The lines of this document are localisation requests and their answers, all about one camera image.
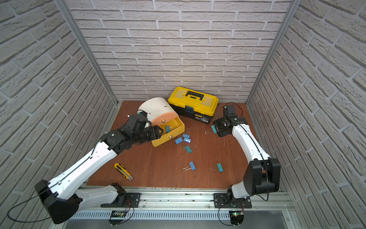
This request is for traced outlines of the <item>teal binder clip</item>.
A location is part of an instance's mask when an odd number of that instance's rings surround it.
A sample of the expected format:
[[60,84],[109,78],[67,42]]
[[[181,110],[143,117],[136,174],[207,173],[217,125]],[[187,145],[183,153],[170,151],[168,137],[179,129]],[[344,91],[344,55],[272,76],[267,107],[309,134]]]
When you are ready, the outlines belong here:
[[221,163],[218,163],[218,164],[217,164],[217,169],[210,168],[210,172],[213,172],[213,171],[223,172],[223,171],[224,171],[224,169],[223,169],[223,167],[222,167],[222,164],[221,164]]
[[217,130],[216,130],[215,125],[212,125],[212,126],[211,126],[211,128],[210,128],[209,130],[205,131],[205,134],[207,135],[207,134],[209,134],[210,132],[213,132],[214,134],[216,134],[216,133],[217,133]]
[[176,129],[175,127],[165,126],[166,133],[169,133],[169,132],[171,132],[171,131],[173,131],[175,129]]
[[187,153],[192,153],[193,151],[195,151],[196,150],[196,148],[197,148],[197,144],[194,144],[194,145],[192,145],[192,146],[190,146],[190,145],[184,145],[183,146],[183,151],[185,151],[185,152],[187,152]]

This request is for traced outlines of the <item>orange top drawer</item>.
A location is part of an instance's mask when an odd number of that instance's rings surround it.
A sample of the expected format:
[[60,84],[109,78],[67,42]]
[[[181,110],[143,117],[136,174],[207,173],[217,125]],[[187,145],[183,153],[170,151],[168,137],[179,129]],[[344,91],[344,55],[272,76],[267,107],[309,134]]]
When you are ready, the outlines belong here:
[[176,112],[167,112],[167,113],[161,114],[161,115],[157,116],[156,118],[154,118],[151,121],[151,123],[153,126],[165,125],[169,121],[172,121],[177,117],[179,117],[179,116]]

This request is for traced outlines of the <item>round white drawer cabinet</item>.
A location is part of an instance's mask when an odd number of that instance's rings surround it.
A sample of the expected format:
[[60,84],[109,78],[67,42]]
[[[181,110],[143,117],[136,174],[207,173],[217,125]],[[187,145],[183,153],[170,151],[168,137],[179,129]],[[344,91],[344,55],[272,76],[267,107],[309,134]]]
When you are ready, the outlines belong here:
[[152,98],[142,103],[139,107],[139,110],[142,110],[147,113],[147,119],[151,122],[157,116],[167,113],[167,112],[175,112],[173,108],[169,105],[169,103],[161,97]]

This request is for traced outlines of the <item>yellow drawer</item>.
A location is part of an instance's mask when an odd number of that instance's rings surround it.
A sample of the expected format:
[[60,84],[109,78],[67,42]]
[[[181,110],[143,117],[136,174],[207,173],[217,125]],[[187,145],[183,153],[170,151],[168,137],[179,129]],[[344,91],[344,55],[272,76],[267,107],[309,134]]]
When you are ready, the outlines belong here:
[[[169,133],[166,133],[165,126],[175,127],[176,129]],[[185,131],[185,124],[182,122],[182,120],[179,117],[175,118],[172,121],[169,121],[165,125],[160,125],[159,127],[161,129],[163,129],[164,133],[160,139],[152,141],[152,145],[154,147],[158,147],[158,146],[164,144],[165,142],[177,137],[178,135],[182,134]]]

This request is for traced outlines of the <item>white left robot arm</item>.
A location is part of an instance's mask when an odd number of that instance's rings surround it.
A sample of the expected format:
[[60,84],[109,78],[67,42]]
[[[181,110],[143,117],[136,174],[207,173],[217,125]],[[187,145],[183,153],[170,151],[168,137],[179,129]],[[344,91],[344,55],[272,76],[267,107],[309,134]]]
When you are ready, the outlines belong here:
[[38,182],[35,190],[53,223],[61,224],[76,212],[93,206],[126,206],[125,190],[117,183],[90,191],[79,190],[79,187],[124,150],[159,139],[163,132],[159,126],[152,125],[145,115],[133,114],[119,129],[104,134],[95,147],[68,170],[50,181]]

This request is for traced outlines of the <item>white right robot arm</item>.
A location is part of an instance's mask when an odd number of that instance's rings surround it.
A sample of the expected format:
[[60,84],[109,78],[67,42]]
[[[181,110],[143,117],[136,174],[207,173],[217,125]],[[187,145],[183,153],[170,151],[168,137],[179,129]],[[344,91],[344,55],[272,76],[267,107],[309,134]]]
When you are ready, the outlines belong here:
[[279,191],[281,164],[264,151],[244,118],[219,118],[213,122],[213,130],[219,137],[233,135],[248,161],[243,180],[228,188],[226,194],[229,204]]

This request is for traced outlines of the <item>blue binder clip left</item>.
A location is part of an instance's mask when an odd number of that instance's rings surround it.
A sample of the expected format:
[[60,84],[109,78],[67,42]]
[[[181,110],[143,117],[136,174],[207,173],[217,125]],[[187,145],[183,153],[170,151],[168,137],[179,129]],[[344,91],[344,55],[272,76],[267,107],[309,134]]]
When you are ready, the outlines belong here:
[[175,140],[175,143],[178,145],[178,144],[180,144],[180,143],[182,143],[183,142],[183,139],[180,137],[180,138],[177,138],[176,140]]

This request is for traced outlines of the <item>blue binder clip shiny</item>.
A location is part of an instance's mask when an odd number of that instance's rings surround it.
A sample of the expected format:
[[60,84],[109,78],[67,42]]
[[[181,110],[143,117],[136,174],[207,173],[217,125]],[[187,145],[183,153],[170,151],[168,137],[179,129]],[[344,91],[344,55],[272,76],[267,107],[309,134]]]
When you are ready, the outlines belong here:
[[185,142],[187,142],[187,143],[191,143],[191,141],[192,141],[192,140],[191,140],[191,139],[189,139],[189,138],[186,138],[186,137],[185,137],[185,138],[184,138],[184,141],[185,141]]

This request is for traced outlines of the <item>blue binder clip lower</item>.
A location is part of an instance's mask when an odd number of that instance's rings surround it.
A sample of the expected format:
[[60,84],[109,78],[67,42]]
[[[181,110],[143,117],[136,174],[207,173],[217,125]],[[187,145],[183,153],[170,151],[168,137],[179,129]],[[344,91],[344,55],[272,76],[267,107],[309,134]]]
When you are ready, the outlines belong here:
[[194,165],[193,161],[191,161],[187,167],[183,168],[183,172],[186,172],[188,170],[192,170],[192,171],[196,170],[196,166]]

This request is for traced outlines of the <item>yellow black toolbox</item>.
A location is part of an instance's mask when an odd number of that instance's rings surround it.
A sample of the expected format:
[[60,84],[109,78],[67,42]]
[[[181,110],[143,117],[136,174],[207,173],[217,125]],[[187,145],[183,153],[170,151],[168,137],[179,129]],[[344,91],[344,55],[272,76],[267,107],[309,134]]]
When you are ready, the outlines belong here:
[[210,124],[219,99],[214,95],[177,87],[170,95],[168,103],[179,116]]

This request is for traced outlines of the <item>yellow utility knife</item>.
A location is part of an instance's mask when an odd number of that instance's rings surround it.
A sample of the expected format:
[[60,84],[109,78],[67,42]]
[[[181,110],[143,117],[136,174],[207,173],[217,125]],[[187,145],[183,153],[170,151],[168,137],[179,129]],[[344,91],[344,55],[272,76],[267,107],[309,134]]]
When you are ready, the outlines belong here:
[[120,163],[115,163],[114,164],[114,168],[119,171],[127,180],[132,181],[133,177],[132,175],[126,170],[126,168],[120,164]]

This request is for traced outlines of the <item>right circuit board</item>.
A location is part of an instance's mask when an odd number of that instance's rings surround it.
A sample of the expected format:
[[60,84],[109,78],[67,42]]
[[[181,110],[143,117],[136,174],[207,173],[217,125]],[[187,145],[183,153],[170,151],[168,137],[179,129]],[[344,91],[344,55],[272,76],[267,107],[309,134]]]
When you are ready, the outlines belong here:
[[229,211],[230,223],[233,227],[238,226],[243,223],[244,221],[244,212],[241,211]]

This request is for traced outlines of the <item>circuit board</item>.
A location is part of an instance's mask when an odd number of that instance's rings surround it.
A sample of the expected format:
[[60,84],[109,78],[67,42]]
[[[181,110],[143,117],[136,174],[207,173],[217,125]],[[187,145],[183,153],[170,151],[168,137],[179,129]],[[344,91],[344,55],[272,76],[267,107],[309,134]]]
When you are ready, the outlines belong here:
[[230,223],[233,227],[238,226],[243,223],[244,221],[244,212],[241,211],[229,211]]
[[113,210],[111,212],[109,223],[111,226],[117,226],[129,219],[129,213],[120,210]]

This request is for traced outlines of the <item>left circuit board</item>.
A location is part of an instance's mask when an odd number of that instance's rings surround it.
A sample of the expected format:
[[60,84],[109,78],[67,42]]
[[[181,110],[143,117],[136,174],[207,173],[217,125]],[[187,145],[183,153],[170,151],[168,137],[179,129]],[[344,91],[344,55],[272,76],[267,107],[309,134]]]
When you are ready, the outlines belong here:
[[120,210],[113,210],[111,212],[109,223],[111,226],[117,226],[129,219],[129,213]]

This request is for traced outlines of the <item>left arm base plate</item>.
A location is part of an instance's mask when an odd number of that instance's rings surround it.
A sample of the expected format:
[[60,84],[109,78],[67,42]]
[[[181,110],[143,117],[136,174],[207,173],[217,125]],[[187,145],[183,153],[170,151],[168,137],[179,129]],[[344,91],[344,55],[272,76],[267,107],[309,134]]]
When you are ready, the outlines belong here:
[[141,193],[119,194],[117,198],[109,204],[101,204],[101,208],[126,208],[131,205],[138,208]]

